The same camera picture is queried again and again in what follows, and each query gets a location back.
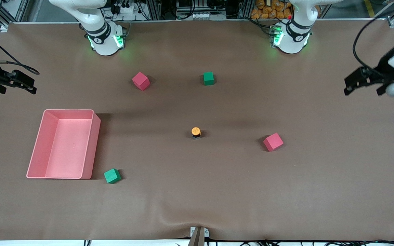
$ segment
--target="yellow knob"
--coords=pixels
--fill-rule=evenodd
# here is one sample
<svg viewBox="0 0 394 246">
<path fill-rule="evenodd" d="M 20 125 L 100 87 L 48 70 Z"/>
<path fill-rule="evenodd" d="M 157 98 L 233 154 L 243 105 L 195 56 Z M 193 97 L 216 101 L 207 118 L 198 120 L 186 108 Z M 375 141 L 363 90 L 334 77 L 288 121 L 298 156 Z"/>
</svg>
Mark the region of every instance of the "yellow knob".
<svg viewBox="0 0 394 246">
<path fill-rule="evenodd" d="M 191 133 L 194 135 L 194 136 L 198 136 L 198 135 L 200 135 L 200 128 L 198 128 L 198 127 L 194 127 L 192 130 L 191 130 Z"/>
</svg>

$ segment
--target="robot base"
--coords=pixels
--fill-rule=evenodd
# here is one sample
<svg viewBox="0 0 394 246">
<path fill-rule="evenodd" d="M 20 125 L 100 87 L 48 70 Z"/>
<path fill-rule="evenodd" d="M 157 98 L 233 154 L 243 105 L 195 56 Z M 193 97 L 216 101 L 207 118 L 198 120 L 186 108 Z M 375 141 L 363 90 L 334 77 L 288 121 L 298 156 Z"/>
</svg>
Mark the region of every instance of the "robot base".
<svg viewBox="0 0 394 246">
<path fill-rule="evenodd" d="M 102 56 L 110 56 L 118 50 L 123 50 L 126 42 L 126 29 L 115 22 L 107 22 L 110 25 L 110 35 L 102 44 L 93 42 L 90 38 L 91 47 Z"/>
<path fill-rule="evenodd" d="M 270 44 L 272 48 L 279 48 L 281 51 L 288 54 L 295 54 L 302 50 L 305 47 L 308 38 L 310 35 L 303 38 L 302 41 L 296 42 L 293 38 L 287 35 L 286 25 L 283 23 L 277 23 L 274 26 L 271 26 L 270 33 L 274 34 L 274 36 L 270 37 Z"/>
</svg>

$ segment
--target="pink plastic tray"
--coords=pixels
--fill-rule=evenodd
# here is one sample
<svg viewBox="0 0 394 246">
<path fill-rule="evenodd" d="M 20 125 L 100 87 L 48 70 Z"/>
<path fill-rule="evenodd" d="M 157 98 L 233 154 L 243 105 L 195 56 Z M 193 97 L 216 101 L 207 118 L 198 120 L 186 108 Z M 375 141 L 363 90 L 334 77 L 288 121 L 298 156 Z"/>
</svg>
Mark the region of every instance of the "pink plastic tray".
<svg viewBox="0 0 394 246">
<path fill-rule="evenodd" d="M 45 110 L 27 178 L 90 179 L 99 131 L 93 110 Z"/>
</svg>

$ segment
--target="brown table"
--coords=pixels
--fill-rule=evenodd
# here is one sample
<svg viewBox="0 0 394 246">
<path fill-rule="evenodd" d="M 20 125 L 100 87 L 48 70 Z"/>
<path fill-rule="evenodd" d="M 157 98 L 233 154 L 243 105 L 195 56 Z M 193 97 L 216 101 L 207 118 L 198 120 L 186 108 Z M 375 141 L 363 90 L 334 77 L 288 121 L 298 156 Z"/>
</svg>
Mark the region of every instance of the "brown table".
<svg viewBox="0 0 394 246">
<path fill-rule="evenodd" d="M 195 225 L 220 240 L 394 240 L 394 98 L 343 93 L 365 23 L 317 22 L 295 55 L 249 22 L 138 23 L 109 57 L 77 25 L 10 25 L 1 45 L 41 75 L 37 95 L 0 95 L 0 240 L 179 238 Z M 393 45 L 377 21 L 359 55 L 374 65 Z M 91 180 L 25 177 L 44 109 L 101 118 Z M 194 126 L 206 136 L 191 140 Z M 275 132 L 284 146 L 264 151 Z M 125 179 L 106 184 L 110 168 Z"/>
</svg>

